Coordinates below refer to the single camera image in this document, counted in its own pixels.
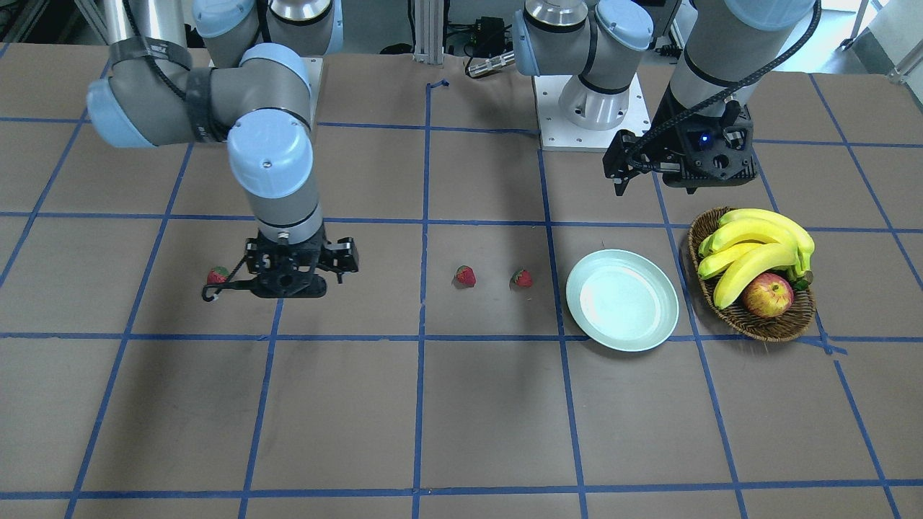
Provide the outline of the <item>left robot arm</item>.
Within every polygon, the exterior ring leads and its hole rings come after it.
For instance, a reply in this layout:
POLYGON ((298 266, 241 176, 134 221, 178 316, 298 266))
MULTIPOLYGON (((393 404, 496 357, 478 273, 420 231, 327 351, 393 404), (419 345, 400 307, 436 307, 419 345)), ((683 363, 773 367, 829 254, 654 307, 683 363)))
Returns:
MULTIPOLYGON (((742 186, 759 175, 748 100, 766 74, 808 40, 818 1, 696 1, 697 19, 645 132, 620 129, 602 159, 617 196, 637 175, 669 187, 742 186)), ((655 36, 633 1, 525 1, 512 23, 518 72, 566 76, 558 105, 593 130, 613 128, 655 36)))

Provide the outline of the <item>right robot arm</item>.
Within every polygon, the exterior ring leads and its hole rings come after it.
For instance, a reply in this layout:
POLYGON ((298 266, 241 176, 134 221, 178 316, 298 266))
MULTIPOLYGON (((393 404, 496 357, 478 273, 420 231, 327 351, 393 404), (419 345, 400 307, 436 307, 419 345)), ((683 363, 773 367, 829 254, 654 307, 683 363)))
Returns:
POLYGON ((343 45, 339 1, 195 1, 210 53, 196 68, 176 1, 107 1, 112 72, 89 86, 98 135, 116 148, 222 143, 258 224, 248 280, 203 287, 258 298, 321 298, 323 272, 358 270, 355 240, 327 240, 314 179, 307 59, 343 45))

